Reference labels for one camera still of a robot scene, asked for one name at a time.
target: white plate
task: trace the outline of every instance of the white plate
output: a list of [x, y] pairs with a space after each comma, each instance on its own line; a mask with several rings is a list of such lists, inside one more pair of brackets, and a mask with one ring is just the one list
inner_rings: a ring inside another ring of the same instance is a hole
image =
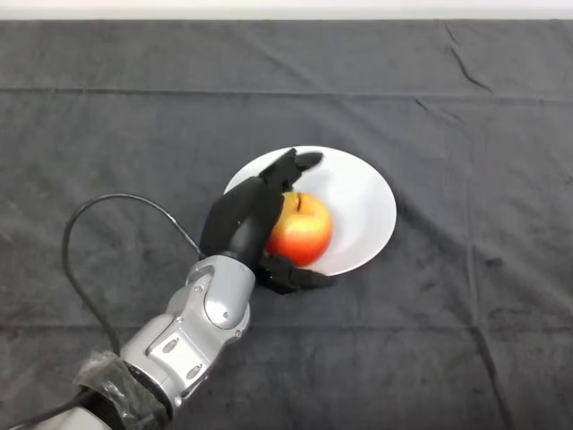
[[[342, 150], [297, 146], [298, 153], [320, 151], [322, 163], [296, 181], [297, 192], [324, 202], [334, 224], [322, 257], [307, 268], [326, 275], [351, 271], [370, 261], [388, 243], [396, 225], [396, 201], [388, 183], [365, 161]], [[254, 159], [233, 176], [225, 193], [249, 176], [257, 176], [290, 148]]]

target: robotic arm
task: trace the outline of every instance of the robotic arm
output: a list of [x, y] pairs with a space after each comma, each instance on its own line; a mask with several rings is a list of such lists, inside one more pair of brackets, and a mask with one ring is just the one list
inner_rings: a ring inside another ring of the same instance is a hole
[[282, 209], [282, 193], [321, 160], [319, 152], [292, 149], [221, 196], [201, 234], [203, 258], [167, 310], [124, 345], [121, 357], [108, 353], [84, 372], [79, 384], [92, 395], [81, 408], [37, 428], [163, 429], [209, 377], [223, 348], [243, 336], [256, 283], [279, 294], [328, 286], [328, 277], [264, 253]]

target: red apple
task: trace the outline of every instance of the red apple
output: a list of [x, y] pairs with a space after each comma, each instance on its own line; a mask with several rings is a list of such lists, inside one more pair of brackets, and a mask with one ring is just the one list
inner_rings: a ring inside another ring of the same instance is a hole
[[285, 193], [283, 209], [270, 233], [267, 252], [297, 266], [315, 262], [332, 238], [332, 218], [326, 205], [307, 193]]

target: wire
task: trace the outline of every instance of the wire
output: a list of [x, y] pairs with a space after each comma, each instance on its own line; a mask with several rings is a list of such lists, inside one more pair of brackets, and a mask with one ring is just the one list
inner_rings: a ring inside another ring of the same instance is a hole
[[[88, 307], [91, 313], [96, 317], [101, 328], [106, 333], [107, 337], [109, 338], [109, 342], [111, 343], [112, 350], [115, 354], [119, 356], [121, 344], [119, 341], [119, 337], [117, 336], [117, 331], [112, 326], [111, 322], [109, 322], [106, 314], [98, 308], [98, 306], [91, 300], [91, 298], [86, 294], [83, 288], [80, 285], [80, 282], [77, 280], [75, 275], [72, 271], [72, 266], [70, 265], [70, 239], [72, 236], [73, 226], [75, 225], [78, 218], [89, 209], [91, 206], [98, 202], [103, 202], [105, 200], [111, 199], [126, 199], [126, 200], [134, 200], [136, 202], [145, 203], [155, 210], [161, 212], [167, 219], [171, 221], [171, 223], [175, 226], [177, 231], [183, 236], [185, 241], [193, 248], [193, 250], [202, 258], [204, 254], [201, 252], [201, 249], [197, 246], [195, 241], [187, 234], [183, 227], [179, 224], [179, 222], [171, 215], [168, 211], [163, 209], [157, 203], [153, 202], [150, 199], [146, 199], [145, 197], [141, 197], [136, 194], [128, 194], [128, 193], [112, 193], [112, 194], [104, 194], [100, 195], [99, 197], [95, 197], [91, 200], [86, 201], [82, 206], [80, 206], [68, 219], [68, 222], [65, 224], [64, 234], [62, 236], [62, 245], [61, 245], [61, 258], [62, 258], [62, 266], [64, 268], [64, 274], [67, 279], [70, 281], [70, 285], [75, 290], [75, 292], [80, 296], [81, 301]], [[36, 415], [35, 417], [27, 418], [20, 423], [12, 424], [8, 427], [4, 427], [2, 430], [22, 430], [27, 427], [35, 426], [42, 421], [46, 421], [56, 415], [59, 415], [66, 410], [73, 409], [77, 406], [80, 406], [87, 400], [93, 393], [90, 391], [83, 391], [74, 397], [72, 400], [60, 405], [56, 408], [52, 408], [49, 411], [46, 411], [42, 414]]]

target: gray fabric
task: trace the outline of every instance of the gray fabric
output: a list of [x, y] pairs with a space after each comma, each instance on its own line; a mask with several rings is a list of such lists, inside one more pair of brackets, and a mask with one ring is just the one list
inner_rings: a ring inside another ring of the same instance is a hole
[[[559, 21], [0, 23], [0, 423], [107, 347], [59, 267], [76, 205], [143, 194], [198, 236], [244, 163], [311, 144], [388, 179], [395, 234], [333, 288], [257, 290], [175, 428], [569, 429], [572, 48]], [[137, 203], [73, 240], [124, 340], [194, 261]]]

